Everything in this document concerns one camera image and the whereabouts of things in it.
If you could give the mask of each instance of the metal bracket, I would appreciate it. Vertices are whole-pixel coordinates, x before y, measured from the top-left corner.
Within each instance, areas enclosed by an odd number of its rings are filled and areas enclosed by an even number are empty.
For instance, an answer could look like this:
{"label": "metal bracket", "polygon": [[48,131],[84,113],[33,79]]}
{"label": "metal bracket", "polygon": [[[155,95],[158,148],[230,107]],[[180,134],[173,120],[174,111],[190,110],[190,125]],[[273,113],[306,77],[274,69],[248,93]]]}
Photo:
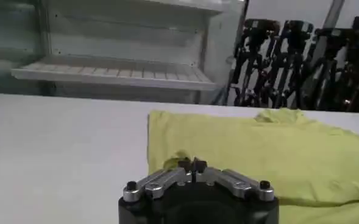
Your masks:
{"label": "metal bracket", "polygon": [[137,183],[128,182],[123,190],[123,199],[126,202],[136,202],[144,193],[150,195],[152,199],[158,199],[171,185],[184,181],[191,181],[191,175],[182,167],[174,170],[159,170]]}
{"label": "metal bracket", "polygon": [[257,193],[261,201],[273,201],[274,188],[268,181],[255,181],[233,170],[218,170],[207,167],[204,173],[197,173],[197,182],[213,183],[216,182],[227,188],[232,195],[238,198],[245,198],[246,193],[253,190]]}
{"label": "metal bracket", "polygon": [[205,182],[209,186],[218,183],[228,189],[232,195],[238,198],[246,198],[249,191],[256,192],[259,200],[273,201],[274,188],[268,181],[255,181],[233,170],[218,170],[213,167],[194,165],[192,170],[177,167],[173,170],[159,170],[139,182],[130,181],[123,190],[123,199],[126,202],[136,202],[143,194],[147,194],[153,200],[164,196],[165,190],[177,183],[184,186],[185,182]]}

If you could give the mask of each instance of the black tripod head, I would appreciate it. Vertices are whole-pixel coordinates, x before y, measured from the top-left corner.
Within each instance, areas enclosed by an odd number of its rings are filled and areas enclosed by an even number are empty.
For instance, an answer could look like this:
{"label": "black tripod head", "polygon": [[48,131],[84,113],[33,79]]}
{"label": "black tripod head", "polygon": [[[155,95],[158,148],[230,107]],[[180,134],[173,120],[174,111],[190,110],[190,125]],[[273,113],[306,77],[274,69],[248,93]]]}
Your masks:
{"label": "black tripod head", "polygon": [[359,31],[353,29],[323,28],[315,31],[317,40],[319,37],[327,37],[325,58],[333,60],[338,52],[347,45],[354,45],[359,40]]}
{"label": "black tripod head", "polygon": [[280,41],[278,42],[279,49],[281,48],[283,39],[288,40],[288,53],[302,54],[307,40],[311,37],[313,25],[301,20],[287,20],[283,26]]}
{"label": "black tripod head", "polygon": [[280,24],[269,19],[247,19],[244,22],[243,35],[248,37],[246,44],[250,52],[257,53],[269,37],[278,35]]}

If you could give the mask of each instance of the wall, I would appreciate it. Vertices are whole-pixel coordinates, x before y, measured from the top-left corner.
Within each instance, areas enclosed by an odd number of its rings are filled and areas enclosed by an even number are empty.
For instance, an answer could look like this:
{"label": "wall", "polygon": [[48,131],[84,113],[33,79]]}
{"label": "wall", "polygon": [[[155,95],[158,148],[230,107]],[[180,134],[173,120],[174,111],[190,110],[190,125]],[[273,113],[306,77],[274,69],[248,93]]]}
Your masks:
{"label": "wall", "polygon": [[17,80],[10,69],[37,57],[40,37],[30,1],[0,1],[0,93],[39,94],[37,83]]}

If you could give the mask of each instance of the shelving unit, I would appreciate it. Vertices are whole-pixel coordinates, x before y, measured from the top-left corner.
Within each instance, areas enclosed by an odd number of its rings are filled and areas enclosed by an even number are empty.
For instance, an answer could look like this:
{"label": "shelving unit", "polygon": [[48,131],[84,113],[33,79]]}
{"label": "shelving unit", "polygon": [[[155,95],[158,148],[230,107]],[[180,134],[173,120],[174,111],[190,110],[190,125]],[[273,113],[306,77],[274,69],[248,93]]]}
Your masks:
{"label": "shelving unit", "polygon": [[213,90],[216,85],[188,65],[107,58],[46,57],[13,69],[18,79]]}
{"label": "shelving unit", "polygon": [[[211,20],[231,13],[236,5],[240,5],[237,0],[38,1],[41,49],[46,52],[41,59],[13,68],[11,73],[20,80],[49,81],[45,86],[49,86],[50,96],[70,92],[75,96],[79,90],[93,93],[92,97],[95,93],[111,96],[100,85],[109,89],[108,85],[113,85],[113,99],[135,93],[143,97],[172,94],[175,102],[181,102],[177,96],[195,93],[194,98],[200,99],[201,91],[217,88],[213,82],[217,73],[226,74],[221,72],[225,60],[219,59],[226,58],[226,53],[216,50],[221,46],[209,44],[217,39],[216,29],[222,25],[216,20],[210,30]],[[229,53],[233,41],[222,46],[229,48]],[[208,54],[216,52],[218,58],[208,61]],[[118,92],[118,85],[123,92]]]}

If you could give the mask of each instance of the white wall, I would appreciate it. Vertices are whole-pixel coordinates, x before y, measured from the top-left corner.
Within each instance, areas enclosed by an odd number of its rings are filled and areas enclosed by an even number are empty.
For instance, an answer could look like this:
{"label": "white wall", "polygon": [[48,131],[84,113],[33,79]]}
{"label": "white wall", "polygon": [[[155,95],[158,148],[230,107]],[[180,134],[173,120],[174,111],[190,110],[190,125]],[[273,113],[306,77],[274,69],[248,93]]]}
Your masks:
{"label": "white wall", "polygon": [[359,16],[359,0],[346,0],[336,27],[351,28],[356,16]]}

